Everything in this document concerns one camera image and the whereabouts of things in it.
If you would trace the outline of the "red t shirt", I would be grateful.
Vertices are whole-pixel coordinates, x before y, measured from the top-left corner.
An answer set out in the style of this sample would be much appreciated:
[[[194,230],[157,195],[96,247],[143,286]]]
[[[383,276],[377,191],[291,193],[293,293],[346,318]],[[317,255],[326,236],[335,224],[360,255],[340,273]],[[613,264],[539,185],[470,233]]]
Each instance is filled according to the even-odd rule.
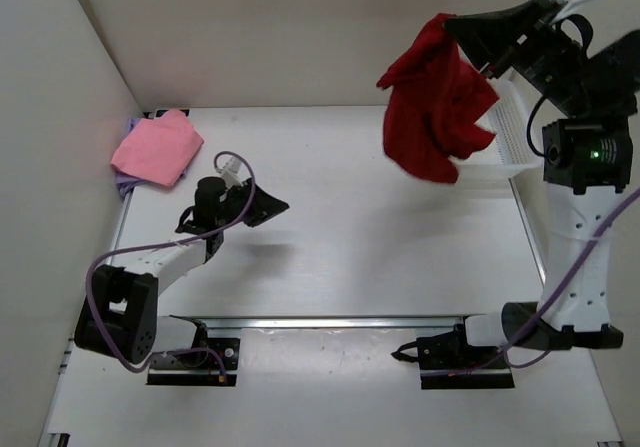
[[[385,155],[407,174],[454,184],[456,160],[466,160],[495,139],[477,121],[499,100],[486,78],[460,57],[445,30],[452,14],[439,13],[378,80],[391,91],[384,114]]]

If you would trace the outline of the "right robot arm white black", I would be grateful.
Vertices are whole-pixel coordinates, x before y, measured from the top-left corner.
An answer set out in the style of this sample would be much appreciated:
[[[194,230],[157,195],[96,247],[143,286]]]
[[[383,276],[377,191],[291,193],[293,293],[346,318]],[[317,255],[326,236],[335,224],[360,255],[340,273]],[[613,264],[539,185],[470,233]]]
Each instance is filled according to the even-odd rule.
[[[562,118],[543,128],[543,144],[536,149],[544,162],[553,227],[541,299],[508,303],[497,313],[466,318],[451,332],[417,339],[416,359],[431,376],[466,375],[506,362],[514,346],[546,355],[622,345],[606,301],[605,235],[634,201],[626,187],[639,35],[630,32],[589,55],[591,24],[571,15],[581,40],[570,39],[561,28],[562,6],[562,0],[531,0],[499,12],[433,21],[441,38],[466,54],[475,74],[496,78],[515,69]]]

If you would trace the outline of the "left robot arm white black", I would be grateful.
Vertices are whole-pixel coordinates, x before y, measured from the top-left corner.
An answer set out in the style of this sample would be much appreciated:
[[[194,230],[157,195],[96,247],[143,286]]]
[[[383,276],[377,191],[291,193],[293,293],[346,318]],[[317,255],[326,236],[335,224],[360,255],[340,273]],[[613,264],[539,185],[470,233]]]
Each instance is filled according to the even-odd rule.
[[[255,228],[288,209],[287,202],[251,178],[233,186],[220,177],[201,179],[194,204],[179,218],[176,238],[142,247],[144,254],[128,266],[101,264],[90,269],[75,345],[116,358],[129,370],[142,364],[156,340],[160,294],[211,260],[230,227]]]

